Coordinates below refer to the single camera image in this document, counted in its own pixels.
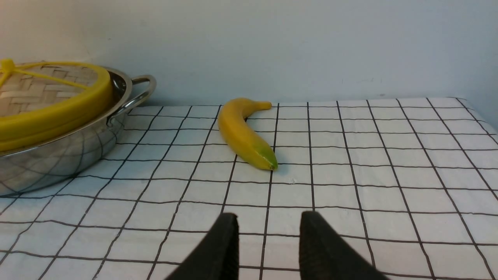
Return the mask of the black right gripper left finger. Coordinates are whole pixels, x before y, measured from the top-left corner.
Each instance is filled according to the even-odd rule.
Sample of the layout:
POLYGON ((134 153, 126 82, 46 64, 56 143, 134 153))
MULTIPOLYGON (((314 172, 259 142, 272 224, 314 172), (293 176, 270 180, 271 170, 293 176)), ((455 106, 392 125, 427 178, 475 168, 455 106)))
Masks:
POLYGON ((233 213, 222 213, 167 280, 238 280, 239 226, 233 213))

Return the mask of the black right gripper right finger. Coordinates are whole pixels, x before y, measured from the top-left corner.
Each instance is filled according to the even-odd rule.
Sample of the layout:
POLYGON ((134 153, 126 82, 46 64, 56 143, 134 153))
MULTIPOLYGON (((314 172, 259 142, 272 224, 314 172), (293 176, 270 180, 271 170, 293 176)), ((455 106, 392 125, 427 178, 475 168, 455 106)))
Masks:
POLYGON ((299 269, 302 280, 386 280, 319 212, 301 214, 299 269))

